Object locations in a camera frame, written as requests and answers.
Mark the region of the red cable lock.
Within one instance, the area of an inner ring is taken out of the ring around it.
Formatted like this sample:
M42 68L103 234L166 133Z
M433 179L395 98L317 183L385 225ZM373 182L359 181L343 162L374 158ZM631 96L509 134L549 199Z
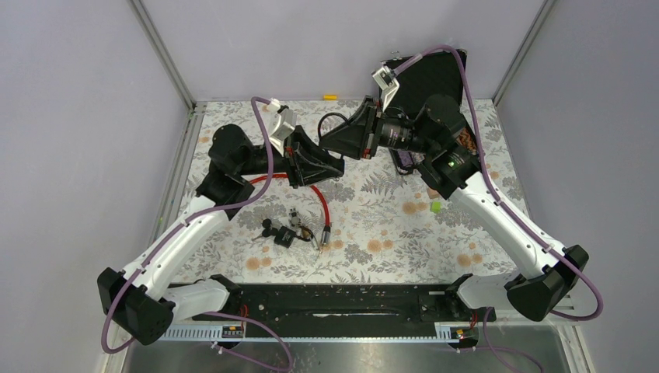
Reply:
M332 221L330 216L329 205L326 201L326 198L323 196L323 193L320 191L320 189L317 186L315 185L303 186L302 190L305 191L304 192L305 196L302 198L303 200L309 200L311 198L310 194L314 193L316 196L316 200L319 203L319 206L322 208L322 212L319 215L324 220L323 230L320 236L309 234L309 236L314 239L314 243L316 244L317 250L321 253L329 243L331 236Z

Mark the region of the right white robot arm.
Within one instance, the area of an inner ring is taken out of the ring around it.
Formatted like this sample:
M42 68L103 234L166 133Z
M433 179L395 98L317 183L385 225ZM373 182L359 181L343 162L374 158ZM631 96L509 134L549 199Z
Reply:
M559 315L555 307L578 282L589 255L548 235L500 192L478 155L459 142L466 125L450 96L428 97L412 120L387 115L367 96L319 145L352 159L368 159L381 147L422 155L417 170L426 185L477 221L513 260L510 273L456 281L456 292L445 300L453 319L482 307L512 309L534 322Z

